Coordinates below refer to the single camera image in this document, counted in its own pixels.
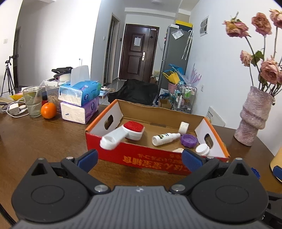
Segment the white ribbed cap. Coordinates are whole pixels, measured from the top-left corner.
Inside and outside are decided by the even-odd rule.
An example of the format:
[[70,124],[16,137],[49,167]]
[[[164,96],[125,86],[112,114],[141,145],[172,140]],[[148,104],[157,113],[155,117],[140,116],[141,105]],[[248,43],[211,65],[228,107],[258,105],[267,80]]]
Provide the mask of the white ribbed cap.
[[210,152],[210,147],[204,143],[196,147],[195,152],[200,156],[207,156]]

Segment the blue bottle cap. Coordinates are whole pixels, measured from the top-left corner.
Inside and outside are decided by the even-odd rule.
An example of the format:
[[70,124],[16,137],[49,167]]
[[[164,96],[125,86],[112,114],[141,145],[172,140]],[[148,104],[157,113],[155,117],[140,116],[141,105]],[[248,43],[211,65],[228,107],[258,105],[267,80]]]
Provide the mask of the blue bottle cap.
[[255,169],[255,168],[251,168],[251,170],[252,170],[252,172],[256,175],[256,177],[257,177],[258,179],[260,179],[260,173],[258,172],[258,170]]

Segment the purple bottle cap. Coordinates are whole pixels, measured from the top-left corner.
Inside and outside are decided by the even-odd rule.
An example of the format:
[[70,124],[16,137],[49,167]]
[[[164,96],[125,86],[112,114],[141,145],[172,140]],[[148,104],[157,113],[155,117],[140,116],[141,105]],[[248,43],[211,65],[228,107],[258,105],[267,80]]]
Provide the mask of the purple bottle cap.
[[180,142],[187,148],[194,148],[198,144],[198,139],[191,134],[185,134],[180,137]]

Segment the white spray bottle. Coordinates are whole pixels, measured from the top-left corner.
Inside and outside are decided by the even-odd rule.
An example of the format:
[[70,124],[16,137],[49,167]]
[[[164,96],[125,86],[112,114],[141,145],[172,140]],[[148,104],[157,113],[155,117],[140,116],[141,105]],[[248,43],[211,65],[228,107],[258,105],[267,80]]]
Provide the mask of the white spray bottle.
[[174,140],[177,140],[178,138],[180,138],[180,136],[180,133],[165,133],[161,135],[155,135],[152,137],[152,144],[154,146],[165,145],[167,143],[173,142]]

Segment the purple tissue pack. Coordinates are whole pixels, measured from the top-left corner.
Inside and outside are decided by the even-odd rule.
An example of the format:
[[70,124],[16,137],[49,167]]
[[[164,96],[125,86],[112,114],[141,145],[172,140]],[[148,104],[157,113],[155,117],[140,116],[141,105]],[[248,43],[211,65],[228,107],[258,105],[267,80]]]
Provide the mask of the purple tissue pack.
[[94,98],[82,107],[68,104],[66,102],[61,102],[60,106],[62,118],[64,120],[85,125],[98,110],[99,98]]

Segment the orange cardboard box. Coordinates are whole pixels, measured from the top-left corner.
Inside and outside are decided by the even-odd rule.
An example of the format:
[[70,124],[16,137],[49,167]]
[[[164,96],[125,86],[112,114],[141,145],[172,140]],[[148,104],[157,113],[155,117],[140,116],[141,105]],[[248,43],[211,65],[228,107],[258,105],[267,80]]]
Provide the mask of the orange cardboard box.
[[[140,140],[124,139],[113,150],[100,147],[102,136],[128,121],[138,122],[145,127]],[[152,137],[155,135],[177,133],[182,122],[189,124],[188,134],[195,136],[200,144],[211,139],[210,156],[223,162],[229,160],[230,155],[224,143],[205,117],[123,100],[113,101],[86,128],[87,148],[96,149],[99,159],[116,164],[188,175],[190,170],[183,165],[181,153],[176,152],[183,147],[180,140],[162,146],[152,144]]]

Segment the white red lint brush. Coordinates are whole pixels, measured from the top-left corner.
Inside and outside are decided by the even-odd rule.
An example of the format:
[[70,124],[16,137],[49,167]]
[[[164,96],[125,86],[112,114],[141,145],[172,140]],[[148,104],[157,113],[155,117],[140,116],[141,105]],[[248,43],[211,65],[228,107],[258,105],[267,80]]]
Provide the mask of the white red lint brush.
[[100,147],[105,150],[113,150],[125,138],[133,141],[138,141],[141,139],[144,130],[145,126],[141,123],[135,121],[126,122],[120,127],[102,136],[100,140]]

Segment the pink textured vase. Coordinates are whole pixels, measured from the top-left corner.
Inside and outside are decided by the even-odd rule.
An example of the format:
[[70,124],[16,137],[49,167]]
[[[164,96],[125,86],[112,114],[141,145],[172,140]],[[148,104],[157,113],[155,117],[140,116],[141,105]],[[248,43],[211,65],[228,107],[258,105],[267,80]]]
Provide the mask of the pink textured vase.
[[271,106],[275,101],[270,94],[251,86],[240,112],[241,121],[234,137],[245,146],[252,146],[258,130],[264,129]]

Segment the blue tissue pack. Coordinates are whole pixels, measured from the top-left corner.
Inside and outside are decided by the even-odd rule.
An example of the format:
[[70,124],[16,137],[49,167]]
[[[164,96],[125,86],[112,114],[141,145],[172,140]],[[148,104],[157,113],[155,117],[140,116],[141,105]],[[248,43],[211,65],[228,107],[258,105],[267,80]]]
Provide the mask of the blue tissue pack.
[[58,99],[76,106],[84,106],[98,97],[101,83],[90,79],[87,65],[78,66],[71,70],[70,80],[59,87]]

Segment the clear food container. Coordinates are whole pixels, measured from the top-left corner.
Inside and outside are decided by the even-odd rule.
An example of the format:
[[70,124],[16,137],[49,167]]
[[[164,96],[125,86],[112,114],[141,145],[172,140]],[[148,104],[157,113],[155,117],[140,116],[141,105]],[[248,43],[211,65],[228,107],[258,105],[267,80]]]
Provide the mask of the clear food container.
[[59,87],[63,85],[64,82],[57,81],[53,79],[44,80],[44,85],[45,85],[45,90],[47,94],[47,100],[49,103],[53,103],[58,112],[61,112],[61,106],[60,103],[61,101],[59,100]]

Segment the drinking glass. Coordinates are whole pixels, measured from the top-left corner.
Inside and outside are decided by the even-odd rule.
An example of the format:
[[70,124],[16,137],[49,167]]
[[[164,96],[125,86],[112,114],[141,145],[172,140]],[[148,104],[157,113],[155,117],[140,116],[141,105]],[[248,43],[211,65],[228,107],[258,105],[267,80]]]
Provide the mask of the drinking glass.
[[29,116],[32,118],[41,115],[42,86],[30,86],[22,90]]

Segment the dried pink roses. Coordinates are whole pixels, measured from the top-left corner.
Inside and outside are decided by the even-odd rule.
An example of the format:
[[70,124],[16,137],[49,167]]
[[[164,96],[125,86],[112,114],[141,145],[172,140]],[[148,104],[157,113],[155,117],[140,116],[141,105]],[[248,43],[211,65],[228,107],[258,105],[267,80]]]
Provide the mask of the dried pink roses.
[[[240,52],[241,63],[249,69],[251,85],[254,86],[254,77],[251,67],[258,71],[258,89],[275,97],[281,92],[281,61],[276,61],[278,30],[281,30],[281,11],[270,9],[270,17],[258,12],[251,18],[251,24],[255,27],[255,32],[263,37],[263,48],[253,49],[249,38],[249,27],[238,18],[238,13],[230,20],[225,20],[226,34],[229,37],[244,38],[250,48],[250,52],[242,50]],[[266,38],[274,34],[273,53],[266,56]]]

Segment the grey refrigerator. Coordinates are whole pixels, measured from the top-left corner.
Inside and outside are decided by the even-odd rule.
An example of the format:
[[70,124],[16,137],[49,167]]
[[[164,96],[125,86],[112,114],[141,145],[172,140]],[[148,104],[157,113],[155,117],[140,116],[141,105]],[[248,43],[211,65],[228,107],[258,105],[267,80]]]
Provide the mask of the grey refrigerator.
[[168,89],[168,80],[162,72],[167,71],[168,74],[169,70],[172,69],[170,64],[181,67],[184,71],[187,67],[187,52],[189,42],[192,39],[193,26],[176,25],[178,25],[178,28],[172,25],[167,28],[158,82],[159,89]]

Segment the dark brown door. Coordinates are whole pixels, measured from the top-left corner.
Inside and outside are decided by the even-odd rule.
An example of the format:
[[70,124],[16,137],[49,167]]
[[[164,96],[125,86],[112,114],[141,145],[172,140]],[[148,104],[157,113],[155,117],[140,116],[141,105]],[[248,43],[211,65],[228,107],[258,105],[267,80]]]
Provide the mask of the dark brown door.
[[126,24],[119,67],[120,80],[150,81],[158,35],[158,27]]

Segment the white board leaning on wall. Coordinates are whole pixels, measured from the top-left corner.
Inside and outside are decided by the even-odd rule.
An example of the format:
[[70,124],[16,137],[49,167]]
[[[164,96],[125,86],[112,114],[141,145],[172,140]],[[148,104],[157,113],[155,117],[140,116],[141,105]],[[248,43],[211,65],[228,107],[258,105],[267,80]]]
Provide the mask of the white board leaning on wall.
[[208,108],[206,118],[212,125],[221,127],[225,127],[226,125],[225,121],[217,114],[217,112],[212,107]]

